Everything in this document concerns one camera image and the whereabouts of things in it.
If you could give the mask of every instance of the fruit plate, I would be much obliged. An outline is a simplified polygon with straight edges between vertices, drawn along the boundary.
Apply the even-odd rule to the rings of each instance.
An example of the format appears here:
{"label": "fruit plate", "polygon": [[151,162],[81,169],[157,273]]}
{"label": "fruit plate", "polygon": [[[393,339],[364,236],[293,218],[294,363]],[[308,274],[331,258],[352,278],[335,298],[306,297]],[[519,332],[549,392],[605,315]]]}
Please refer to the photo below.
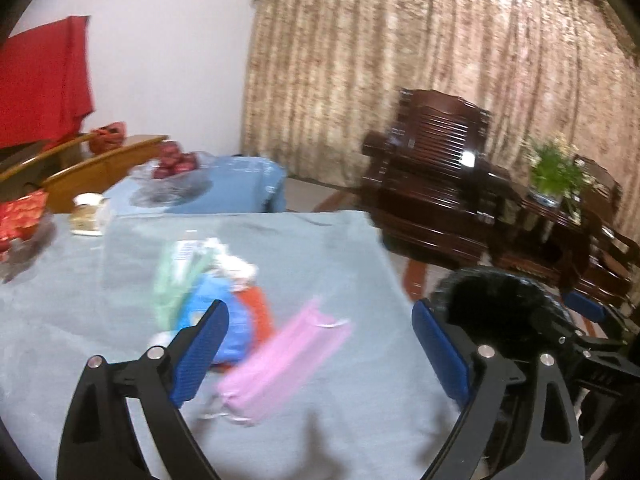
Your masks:
{"label": "fruit plate", "polygon": [[161,165],[158,158],[132,168],[129,176],[140,188],[131,196],[131,204],[138,207],[174,205],[200,196],[212,185],[209,170],[215,157],[206,152],[196,152],[195,156],[198,161],[196,170],[165,178],[154,178]]}

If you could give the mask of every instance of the wooden side table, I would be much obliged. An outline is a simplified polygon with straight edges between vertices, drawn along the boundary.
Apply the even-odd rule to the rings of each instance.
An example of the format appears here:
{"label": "wooden side table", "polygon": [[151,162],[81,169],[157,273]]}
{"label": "wooden side table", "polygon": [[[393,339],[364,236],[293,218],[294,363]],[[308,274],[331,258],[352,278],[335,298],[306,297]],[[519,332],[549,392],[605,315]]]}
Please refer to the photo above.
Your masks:
{"label": "wooden side table", "polygon": [[81,193],[102,193],[123,179],[129,170],[159,155],[167,136],[134,135],[116,150],[88,158],[47,178],[42,187],[49,193],[47,206],[53,213],[69,213],[73,198]]}
{"label": "wooden side table", "polygon": [[[573,222],[560,208],[540,204],[529,196],[526,186],[513,183],[512,187],[520,197],[520,209],[494,251],[494,265],[533,276],[551,286],[575,285],[588,265],[589,227]],[[531,215],[538,217],[538,224],[528,232],[525,223]],[[552,227],[555,236],[547,240]]]}

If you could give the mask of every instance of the light blue tablecloth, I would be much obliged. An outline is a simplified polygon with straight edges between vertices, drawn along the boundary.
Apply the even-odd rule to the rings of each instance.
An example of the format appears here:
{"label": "light blue tablecloth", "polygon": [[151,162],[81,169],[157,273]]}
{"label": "light blue tablecloth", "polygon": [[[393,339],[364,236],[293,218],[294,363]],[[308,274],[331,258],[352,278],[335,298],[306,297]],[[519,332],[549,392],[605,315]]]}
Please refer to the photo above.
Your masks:
{"label": "light blue tablecloth", "polygon": [[145,213],[277,213],[286,210],[284,179],[275,162],[258,156],[219,156],[209,172],[211,188],[199,197],[174,206],[138,207],[130,198],[138,184],[129,177],[110,187],[103,195],[110,200],[116,216]]}
{"label": "light blue tablecloth", "polygon": [[[365,213],[127,216],[104,237],[73,236],[66,216],[54,222],[56,237],[33,267],[0,285],[0,417],[43,480],[55,478],[87,358],[114,363],[148,348],[158,330],[149,301],[156,265],[164,244],[187,230],[218,237],[258,266],[276,327],[313,297],[353,327],[337,353],[253,427],[198,418],[220,377],[207,375],[180,412],[220,478],[415,480],[450,433],[457,411],[414,335],[411,303]],[[152,475],[168,480],[140,403],[128,406]]]}

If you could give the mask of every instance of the dark wooden armchair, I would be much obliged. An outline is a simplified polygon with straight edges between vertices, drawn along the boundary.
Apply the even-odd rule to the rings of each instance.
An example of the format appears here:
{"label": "dark wooden armchair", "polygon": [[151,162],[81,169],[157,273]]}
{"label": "dark wooden armchair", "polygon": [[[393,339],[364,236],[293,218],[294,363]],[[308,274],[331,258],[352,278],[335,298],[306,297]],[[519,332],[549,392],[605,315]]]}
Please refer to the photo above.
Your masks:
{"label": "dark wooden armchair", "polygon": [[591,232],[591,255],[575,290],[603,304],[620,306],[631,289],[632,266],[640,266],[640,248],[617,232],[613,217],[620,208],[622,188],[594,160],[576,157],[576,164],[594,177],[593,189],[582,193],[582,208],[598,216],[600,224]]}
{"label": "dark wooden armchair", "polygon": [[383,232],[474,265],[487,248],[506,170],[482,158],[490,115],[460,97],[402,90],[388,135],[371,132],[362,205]]}

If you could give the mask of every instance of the blue bag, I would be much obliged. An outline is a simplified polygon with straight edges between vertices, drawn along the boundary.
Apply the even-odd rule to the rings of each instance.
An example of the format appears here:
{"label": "blue bag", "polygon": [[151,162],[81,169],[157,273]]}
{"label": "blue bag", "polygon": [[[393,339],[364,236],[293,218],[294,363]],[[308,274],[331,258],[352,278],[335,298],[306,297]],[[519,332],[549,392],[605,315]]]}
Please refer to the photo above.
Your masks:
{"label": "blue bag", "polygon": [[231,292],[231,283],[205,273],[184,302],[176,330],[194,326],[215,300],[224,301],[229,310],[229,329],[213,358],[213,364],[237,363],[249,353],[254,327],[245,306]]}

